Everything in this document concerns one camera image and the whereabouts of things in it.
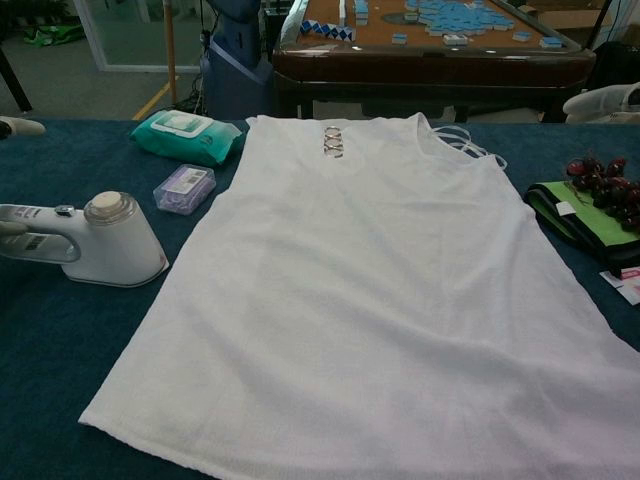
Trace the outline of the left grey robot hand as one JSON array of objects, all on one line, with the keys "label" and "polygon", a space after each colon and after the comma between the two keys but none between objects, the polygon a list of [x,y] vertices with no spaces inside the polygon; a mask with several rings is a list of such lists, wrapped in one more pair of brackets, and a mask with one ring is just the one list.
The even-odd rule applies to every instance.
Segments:
[{"label": "left grey robot hand", "polygon": [[24,240],[23,236],[28,233],[26,225],[20,222],[0,221],[1,248],[19,244]]}]

